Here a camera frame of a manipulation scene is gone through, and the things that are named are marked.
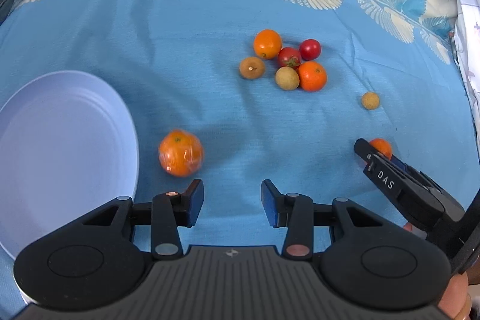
cherry tomato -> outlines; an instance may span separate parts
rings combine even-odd
[[[297,69],[302,63],[301,60],[302,57],[300,56],[300,52],[295,48],[287,46],[278,53],[277,62],[280,67],[291,67],[293,69]]]
[[[322,46],[317,40],[308,39],[300,44],[300,55],[303,60],[315,60],[322,52]]]

